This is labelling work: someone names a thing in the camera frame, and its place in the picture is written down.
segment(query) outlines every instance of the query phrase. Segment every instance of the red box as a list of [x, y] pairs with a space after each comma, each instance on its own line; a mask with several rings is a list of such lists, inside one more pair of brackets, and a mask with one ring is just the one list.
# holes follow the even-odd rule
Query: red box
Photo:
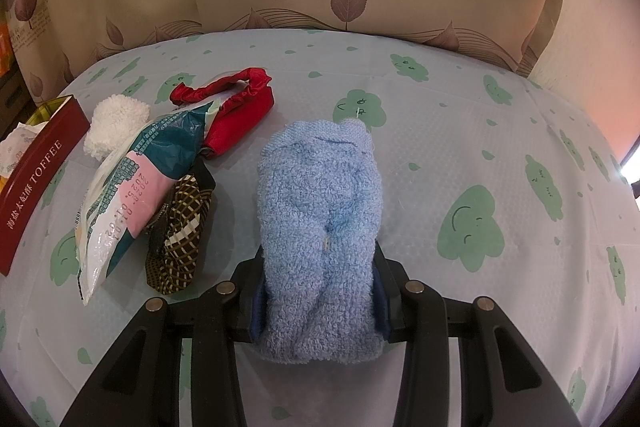
[[49, 100], [27, 124], [47, 122], [25, 151], [0, 192], [0, 273], [7, 275], [24, 228], [65, 158], [89, 130], [73, 96]]

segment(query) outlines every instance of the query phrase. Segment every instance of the towel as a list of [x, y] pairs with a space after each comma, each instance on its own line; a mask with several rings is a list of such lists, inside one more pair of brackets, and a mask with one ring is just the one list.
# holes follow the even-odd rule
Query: towel
[[382, 181], [356, 119], [296, 122], [258, 166], [268, 304], [258, 350], [274, 362], [375, 359], [371, 286]]

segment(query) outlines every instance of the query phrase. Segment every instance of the plaid pouch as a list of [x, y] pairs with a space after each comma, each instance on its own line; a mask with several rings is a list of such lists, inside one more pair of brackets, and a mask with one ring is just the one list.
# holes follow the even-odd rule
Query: plaid pouch
[[184, 290], [193, 280], [198, 245], [215, 187], [209, 170], [197, 157], [146, 226], [146, 283], [163, 295]]

